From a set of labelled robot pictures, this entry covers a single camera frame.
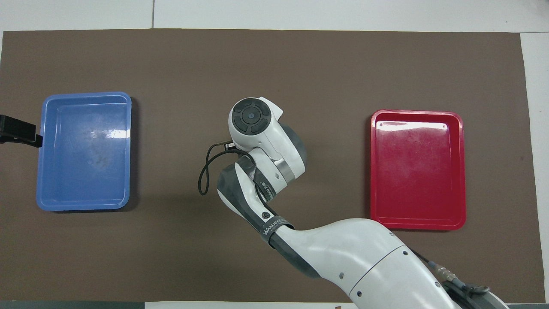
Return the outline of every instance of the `brown table surface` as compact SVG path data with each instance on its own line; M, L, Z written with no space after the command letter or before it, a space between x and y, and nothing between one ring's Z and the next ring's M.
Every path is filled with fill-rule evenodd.
M332 283L293 269L215 191L197 192L205 151L229 138L232 104L265 96L284 109L281 121L309 154L307 172L271 203L298 229L368 216L374 111L458 113L465 226L395 232L506 302L544 301L519 34L4 33L3 114L39 124L47 96L99 91L133 98L130 202L117 212L42 211L37 150L0 146L2 300L349 301ZM234 160L212 164L213 185Z

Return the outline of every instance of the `white robotic arm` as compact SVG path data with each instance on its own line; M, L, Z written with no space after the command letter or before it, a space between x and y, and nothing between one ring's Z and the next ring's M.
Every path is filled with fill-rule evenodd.
M309 277L333 282L358 308L508 308L490 292L473 295L450 282L440 284L412 250L378 222L355 218L295 230L278 216L267 202L301 176L306 165L305 147L290 127L278 122L281 115L282 110L263 97L234 105L229 131L246 155L221 172L217 192L288 262Z

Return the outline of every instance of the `blue tray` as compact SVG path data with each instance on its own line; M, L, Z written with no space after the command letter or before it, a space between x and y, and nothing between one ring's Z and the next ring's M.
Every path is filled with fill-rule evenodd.
M117 209L130 197L132 101L123 92L44 101L36 202L47 211Z

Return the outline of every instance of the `plastic tray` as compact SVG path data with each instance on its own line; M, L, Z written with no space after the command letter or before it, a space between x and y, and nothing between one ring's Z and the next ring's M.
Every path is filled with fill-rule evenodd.
M370 186L371 218L387 228L461 228L466 204L460 116L451 112L375 112Z
M130 197L130 97L54 95L44 101L36 202L47 211L116 209Z

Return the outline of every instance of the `red tray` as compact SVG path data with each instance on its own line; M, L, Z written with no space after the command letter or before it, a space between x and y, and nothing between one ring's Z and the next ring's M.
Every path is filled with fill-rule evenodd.
M375 112L370 166L373 220L398 229L464 225L463 121L456 113Z

